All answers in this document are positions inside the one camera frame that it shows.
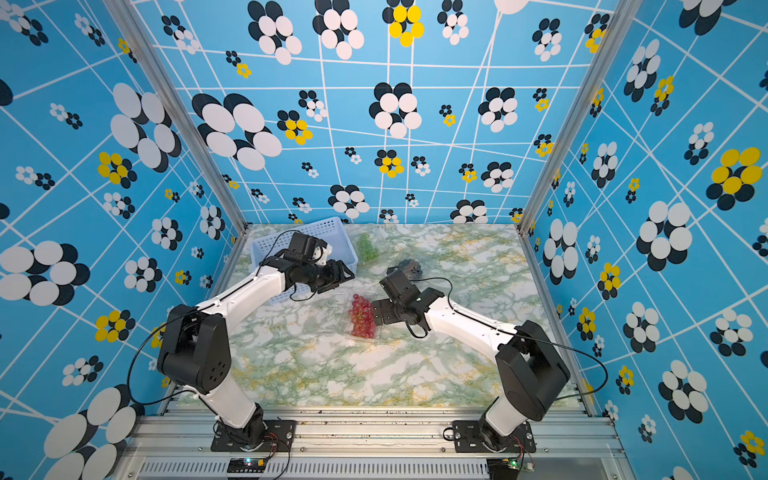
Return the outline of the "green grape bunch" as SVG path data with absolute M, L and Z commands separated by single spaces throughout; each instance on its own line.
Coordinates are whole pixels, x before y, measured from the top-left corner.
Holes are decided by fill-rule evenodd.
M 379 250 L 374 245 L 373 239 L 368 233 L 362 234 L 358 239 L 356 252 L 361 264 L 374 261 L 379 257 Z

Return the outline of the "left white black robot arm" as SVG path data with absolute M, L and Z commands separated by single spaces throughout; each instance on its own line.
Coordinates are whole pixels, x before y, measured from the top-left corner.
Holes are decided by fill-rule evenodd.
M 266 436 L 263 409 L 231 373 L 231 331 L 258 307 L 298 284 L 320 294 L 354 278 L 340 260 L 316 263 L 271 256 L 216 297 L 175 307 L 165 325 L 157 368 L 177 385 L 189 387 L 234 444 L 254 449 Z

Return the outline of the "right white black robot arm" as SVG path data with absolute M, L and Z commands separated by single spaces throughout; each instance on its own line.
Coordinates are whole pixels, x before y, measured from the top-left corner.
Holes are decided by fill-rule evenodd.
M 403 323 L 448 335 L 496 364 L 502 394 L 478 421 L 482 441 L 492 451 L 507 448 L 521 424 L 542 420 L 570 381 L 570 371 L 539 324 L 492 320 L 433 288 L 411 287 L 394 299 L 377 300 L 373 317 L 378 325 Z

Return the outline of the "red grape bunch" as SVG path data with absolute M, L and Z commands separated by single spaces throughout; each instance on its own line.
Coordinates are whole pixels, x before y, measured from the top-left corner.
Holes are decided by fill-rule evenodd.
M 359 294 L 353 295 L 353 302 L 348 311 L 354 337 L 373 339 L 376 334 L 372 302 Z

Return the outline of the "black grape bunch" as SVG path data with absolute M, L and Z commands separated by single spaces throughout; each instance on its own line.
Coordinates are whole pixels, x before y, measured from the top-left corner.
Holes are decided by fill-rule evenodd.
M 418 280 L 423 277 L 423 269 L 417 260 L 404 259 L 397 264 L 397 268 L 402 271 L 409 280 Z

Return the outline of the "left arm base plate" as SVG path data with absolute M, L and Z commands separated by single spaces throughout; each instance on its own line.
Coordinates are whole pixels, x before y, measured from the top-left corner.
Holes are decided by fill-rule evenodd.
M 235 429 L 221 421 L 213 426 L 213 452 L 251 453 L 288 452 L 298 423 L 294 420 L 258 420 L 244 429 Z

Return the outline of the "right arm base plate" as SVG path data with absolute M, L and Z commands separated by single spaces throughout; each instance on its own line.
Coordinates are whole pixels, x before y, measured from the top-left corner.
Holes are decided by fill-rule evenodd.
M 449 427 L 452 442 L 457 453 L 535 453 L 537 446 L 531 425 L 524 422 L 512 433 L 500 435 L 490 426 L 478 420 L 454 420 Z

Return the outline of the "clear plastic clamshell container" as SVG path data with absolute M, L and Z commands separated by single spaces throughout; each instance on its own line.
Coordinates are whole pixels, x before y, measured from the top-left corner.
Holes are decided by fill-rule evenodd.
M 388 250 L 386 239 L 377 232 L 357 232 L 351 236 L 351 240 L 358 256 L 360 268 L 381 265 L 386 260 Z

